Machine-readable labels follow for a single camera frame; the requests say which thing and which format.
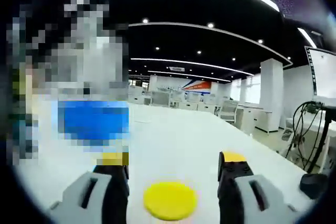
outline yellow disc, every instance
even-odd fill
[[[223,152],[225,162],[245,162],[246,158],[234,152]]]
[[[144,206],[161,220],[182,220],[193,213],[197,205],[196,193],[179,182],[160,182],[144,193]]]

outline computer monitor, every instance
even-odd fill
[[[314,100],[336,106],[336,54],[305,47],[311,69]]]

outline floor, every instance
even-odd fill
[[[268,148],[276,152],[286,147],[286,142],[281,140],[283,131],[284,131],[283,129],[279,129],[279,131],[271,132],[268,135],[266,132],[255,128],[252,133],[252,137],[259,143],[266,145]],[[299,166],[300,168],[303,167],[301,161],[298,161],[296,165]],[[320,167],[315,166],[312,173],[318,173],[319,169]]]

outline blue object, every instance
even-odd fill
[[[129,110],[121,101],[59,101],[58,131],[90,146],[105,146],[129,130]]]

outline black ceiling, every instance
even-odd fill
[[[264,45],[285,57],[291,57],[292,67],[307,64],[306,42],[295,25],[285,22],[281,14],[260,0],[130,0],[129,23],[150,22],[188,23],[215,28],[244,36],[253,41],[264,40]],[[143,25],[129,28],[130,58],[160,58],[214,64],[260,72],[262,61],[277,59],[273,52],[246,40],[213,30],[177,25]],[[245,77],[231,71],[197,67],[183,63],[129,61],[129,68],[147,75],[147,70],[169,71],[166,66],[193,69],[193,74],[224,78]]]

